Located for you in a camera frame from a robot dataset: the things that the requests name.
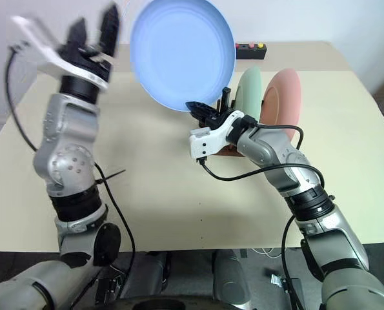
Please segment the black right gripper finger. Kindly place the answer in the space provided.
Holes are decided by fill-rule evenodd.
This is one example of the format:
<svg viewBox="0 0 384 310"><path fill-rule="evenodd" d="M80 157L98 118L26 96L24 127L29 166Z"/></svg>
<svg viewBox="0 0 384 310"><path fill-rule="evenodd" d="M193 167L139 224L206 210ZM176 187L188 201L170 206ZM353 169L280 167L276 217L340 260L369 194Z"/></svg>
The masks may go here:
<svg viewBox="0 0 384 310"><path fill-rule="evenodd" d="M200 103L197 101L188 101L185 103L187 108L190 111L190 115L193 118L210 118L213 115L216 115L216 109L212 108L211 106Z"/></svg>

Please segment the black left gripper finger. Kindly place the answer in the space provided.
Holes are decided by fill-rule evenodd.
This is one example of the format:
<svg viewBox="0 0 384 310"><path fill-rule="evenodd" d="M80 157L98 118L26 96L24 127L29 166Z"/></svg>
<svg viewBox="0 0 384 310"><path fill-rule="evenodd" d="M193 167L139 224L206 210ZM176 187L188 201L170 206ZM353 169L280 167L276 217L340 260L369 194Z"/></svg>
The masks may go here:
<svg viewBox="0 0 384 310"><path fill-rule="evenodd" d="M66 50L68 52L72 50L86 52L86 35L86 20L85 18L79 18L69 28Z"/></svg>
<svg viewBox="0 0 384 310"><path fill-rule="evenodd" d="M112 3L104 12L100 26L98 46L101 52L114 57L120 29L119 10L116 3Z"/></svg>

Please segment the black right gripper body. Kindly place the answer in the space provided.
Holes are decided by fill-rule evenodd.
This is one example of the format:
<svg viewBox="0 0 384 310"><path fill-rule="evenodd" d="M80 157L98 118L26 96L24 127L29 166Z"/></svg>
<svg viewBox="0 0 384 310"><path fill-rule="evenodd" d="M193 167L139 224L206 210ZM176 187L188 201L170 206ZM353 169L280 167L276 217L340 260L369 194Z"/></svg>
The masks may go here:
<svg viewBox="0 0 384 310"><path fill-rule="evenodd" d="M202 119L200 120L200 127L209 127L210 129L218 129L225 120L229 117L229 115L233 112L233 110L226 110L223 112L219 112L217 110L205 112L203 114Z"/></svg>

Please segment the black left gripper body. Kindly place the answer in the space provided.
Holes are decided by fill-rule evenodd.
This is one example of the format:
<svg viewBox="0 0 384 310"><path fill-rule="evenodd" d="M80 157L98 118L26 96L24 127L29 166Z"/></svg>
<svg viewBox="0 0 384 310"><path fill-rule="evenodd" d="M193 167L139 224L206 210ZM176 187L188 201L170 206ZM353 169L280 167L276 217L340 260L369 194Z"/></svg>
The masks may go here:
<svg viewBox="0 0 384 310"><path fill-rule="evenodd" d="M89 71L100 78L109 78L112 65L106 60L94 61L80 51L81 46L76 42L68 42L57 50L59 56L68 63Z"/></svg>

